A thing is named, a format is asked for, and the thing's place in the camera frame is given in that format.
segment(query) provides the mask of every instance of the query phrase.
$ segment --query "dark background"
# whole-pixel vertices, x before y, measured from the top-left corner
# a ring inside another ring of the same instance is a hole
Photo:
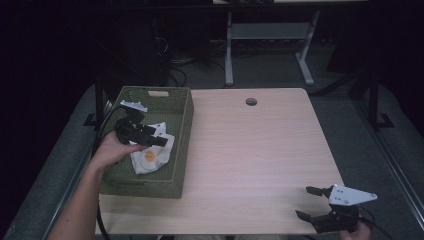
[[[82,11],[79,4],[49,0],[3,1],[0,9],[4,235],[86,89],[99,78],[112,98],[126,84],[161,86],[167,66],[156,55],[151,15]],[[369,61],[422,135],[423,10],[415,1],[370,1],[349,15],[330,9],[314,37],[338,41],[329,71],[348,74]],[[211,23],[205,14],[168,14],[159,30],[174,47],[204,59],[197,46],[225,34],[225,15],[213,17]]]

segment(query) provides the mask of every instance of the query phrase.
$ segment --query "wooden table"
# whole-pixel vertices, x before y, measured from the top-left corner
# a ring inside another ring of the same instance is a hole
[[[110,234],[309,234],[328,199],[306,186],[343,185],[303,89],[192,90],[182,199],[100,195]],[[248,106],[255,98],[256,106]]]

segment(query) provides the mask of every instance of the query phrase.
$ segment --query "plastic crate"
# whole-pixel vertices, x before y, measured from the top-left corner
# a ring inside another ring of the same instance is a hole
[[[189,88],[135,87],[122,88],[114,107],[122,100],[141,102],[148,108],[143,113],[143,124],[166,123],[166,132],[175,136],[169,162],[155,172],[136,175],[128,156],[109,169],[102,179],[100,193],[108,195],[174,198],[182,196],[187,152],[193,120],[193,100]],[[118,109],[106,124],[105,131],[113,129],[115,122],[125,117]]]

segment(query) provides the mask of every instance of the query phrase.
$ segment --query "metal stand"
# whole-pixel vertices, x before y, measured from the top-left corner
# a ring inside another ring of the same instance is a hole
[[[225,84],[232,86],[233,64],[231,61],[232,39],[305,39],[301,52],[296,53],[303,78],[308,86],[314,85],[314,80],[306,64],[306,55],[311,45],[320,11],[315,11],[311,22],[306,23],[232,23],[232,13],[228,13],[227,21],[227,55],[225,56]]]

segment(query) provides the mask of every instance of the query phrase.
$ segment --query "cable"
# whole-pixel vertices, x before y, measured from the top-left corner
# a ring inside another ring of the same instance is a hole
[[[183,83],[180,84],[172,74],[169,74],[170,77],[172,78],[172,80],[175,82],[175,85],[177,87],[184,87],[185,84],[187,83],[187,74],[184,71],[182,71],[180,69],[176,69],[176,68],[170,68],[169,70],[174,70],[174,71],[180,72],[184,76],[184,81],[183,81]]]

